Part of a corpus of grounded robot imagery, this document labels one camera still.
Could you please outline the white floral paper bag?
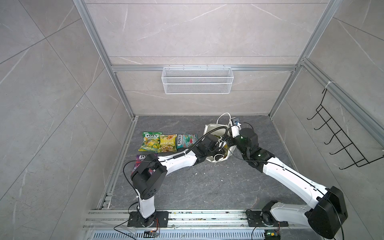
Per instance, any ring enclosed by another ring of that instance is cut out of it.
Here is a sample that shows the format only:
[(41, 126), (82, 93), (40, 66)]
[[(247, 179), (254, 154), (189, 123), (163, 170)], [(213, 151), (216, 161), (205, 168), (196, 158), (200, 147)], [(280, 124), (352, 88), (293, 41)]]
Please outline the white floral paper bag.
[[(220, 118), (222, 118), (224, 115), (229, 116), (229, 122), (227, 124), (219, 124)], [(231, 119), (232, 119), (232, 116), (230, 113), (222, 114), (221, 116), (218, 117), (215, 124), (205, 125), (204, 134), (206, 134), (207, 132), (214, 130), (218, 127), (227, 127), (228, 130), (230, 130), (231, 126), (232, 126)], [(220, 129), (220, 130), (216, 130), (216, 131), (211, 133), (211, 135), (214, 135), (215, 137), (217, 137), (219, 139), (219, 141), (218, 141), (219, 153), (214, 154), (212, 157), (207, 157), (206, 158), (207, 161), (209, 161), (211, 163), (219, 163), (219, 162), (226, 161), (232, 155), (232, 153), (229, 150), (231, 150), (233, 152), (235, 150), (235, 146), (228, 147), (227, 142), (223, 138), (224, 137), (230, 137), (231, 133), (228, 132), (227, 134), (225, 134), (225, 132), (226, 132), (225, 129)]]

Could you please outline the teal snack packet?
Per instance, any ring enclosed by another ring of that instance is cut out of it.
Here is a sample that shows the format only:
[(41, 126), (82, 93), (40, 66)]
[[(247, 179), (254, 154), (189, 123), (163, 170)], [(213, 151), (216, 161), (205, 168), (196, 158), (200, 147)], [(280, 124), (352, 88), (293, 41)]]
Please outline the teal snack packet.
[(176, 146), (177, 149), (189, 148), (198, 140), (198, 136), (195, 134), (181, 134), (177, 136)]

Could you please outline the yellow snack bag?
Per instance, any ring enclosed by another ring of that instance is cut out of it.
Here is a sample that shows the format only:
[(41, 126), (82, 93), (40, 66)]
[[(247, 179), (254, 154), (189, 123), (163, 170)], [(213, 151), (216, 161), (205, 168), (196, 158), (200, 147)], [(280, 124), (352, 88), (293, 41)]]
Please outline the yellow snack bag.
[(160, 135), (160, 147), (158, 153), (176, 152), (178, 135)]

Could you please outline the green Fox's candy bag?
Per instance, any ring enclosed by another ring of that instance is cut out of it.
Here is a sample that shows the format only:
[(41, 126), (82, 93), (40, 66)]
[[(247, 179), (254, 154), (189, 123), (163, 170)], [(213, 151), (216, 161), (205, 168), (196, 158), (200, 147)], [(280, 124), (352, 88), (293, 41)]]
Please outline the green Fox's candy bag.
[(139, 152), (157, 153), (160, 148), (160, 136), (162, 132), (143, 132), (143, 143)]

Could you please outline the purple snack packet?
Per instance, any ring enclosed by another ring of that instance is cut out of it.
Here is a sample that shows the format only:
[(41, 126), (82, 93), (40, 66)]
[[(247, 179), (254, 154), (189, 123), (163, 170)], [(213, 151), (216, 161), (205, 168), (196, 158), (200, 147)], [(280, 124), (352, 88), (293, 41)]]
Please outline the purple snack packet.
[[(146, 157), (147, 157), (147, 156), (148, 156), (148, 155), (136, 155), (136, 162), (135, 162), (134, 168), (133, 168), (133, 170), (132, 170), (131, 176), (134, 175), (134, 172), (136, 171), (137, 168), (140, 167), (140, 165), (141, 165), (142, 162), (149, 161), (149, 160), (146, 160)], [(147, 173), (147, 174), (152, 175), (155, 171), (156, 171), (156, 170), (155, 170), (155, 167), (147, 167), (146, 170), (143, 171), (143, 173), (144, 173), (144, 174)]]

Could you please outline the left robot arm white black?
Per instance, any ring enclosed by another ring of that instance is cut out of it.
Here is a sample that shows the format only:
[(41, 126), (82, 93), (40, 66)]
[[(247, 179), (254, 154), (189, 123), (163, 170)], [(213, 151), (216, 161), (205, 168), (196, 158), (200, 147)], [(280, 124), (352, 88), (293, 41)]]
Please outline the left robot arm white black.
[(219, 126), (205, 133), (189, 148), (169, 156), (147, 155), (139, 166), (128, 177), (123, 170), (124, 177), (133, 188), (138, 199), (138, 208), (134, 217), (143, 227), (149, 227), (156, 219), (155, 194), (168, 174), (186, 167), (192, 167), (204, 162), (208, 157), (220, 153), (223, 143), (213, 132), (224, 130), (222, 141), (228, 138), (229, 127)]

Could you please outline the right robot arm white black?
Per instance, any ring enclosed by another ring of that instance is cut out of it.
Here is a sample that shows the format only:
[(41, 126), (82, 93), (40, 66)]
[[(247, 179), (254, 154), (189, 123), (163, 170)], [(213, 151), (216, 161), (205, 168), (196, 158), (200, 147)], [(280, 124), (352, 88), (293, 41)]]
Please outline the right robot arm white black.
[(229, 146), (235, 146), (241, 158), (258, 170), (290, 189), (304, 202), (304, 205), (287, 205), (270, 201), (261, 212), (264, 225), (272, 227), (280, 222), (290, 222), (311, 227), (325, 239), (334, 239), (337, 232), (343, 232), (343, 223), (348, 211), (342, 191), (336, 187), (327, 188), (285, 165), (271, 152), (259, 146), (259, 138), (253, 128), (243, 128), (239, 118), (231, 118)]

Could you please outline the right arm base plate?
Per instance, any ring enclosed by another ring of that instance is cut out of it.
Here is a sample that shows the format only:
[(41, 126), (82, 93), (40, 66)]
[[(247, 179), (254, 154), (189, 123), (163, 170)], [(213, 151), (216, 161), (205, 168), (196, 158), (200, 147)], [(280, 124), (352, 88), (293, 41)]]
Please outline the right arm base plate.
[(250, 227), (288, 227), (288, 222), (277, 221), (270, 212), (263, 211), (245, 211), (247, 221)]

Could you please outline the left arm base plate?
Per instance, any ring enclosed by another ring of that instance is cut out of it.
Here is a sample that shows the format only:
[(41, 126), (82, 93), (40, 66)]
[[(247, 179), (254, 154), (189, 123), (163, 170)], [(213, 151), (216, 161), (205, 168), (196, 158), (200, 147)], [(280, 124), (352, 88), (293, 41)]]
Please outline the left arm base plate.
[(155, 211), (150, 217), (143, 218), (141, 213), (134, 211), (130, 213), (130, 217), (127, 223), (128, 227), (136, 228), (148, 228), (148, 227), (160, 227), (166, 228), (169, 221), (169, 212)]

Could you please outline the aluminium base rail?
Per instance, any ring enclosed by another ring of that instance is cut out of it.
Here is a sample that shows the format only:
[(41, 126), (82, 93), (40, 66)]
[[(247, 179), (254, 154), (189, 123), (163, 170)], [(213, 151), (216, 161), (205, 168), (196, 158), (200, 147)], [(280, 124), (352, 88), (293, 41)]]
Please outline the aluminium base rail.
[(244, 209), (160, 210), (169, 212), (166, 228), (128, 227), (134, 210), (94, 210), (83, 224), (84, 240), (320, 240), (310, 227), (250, 227)]

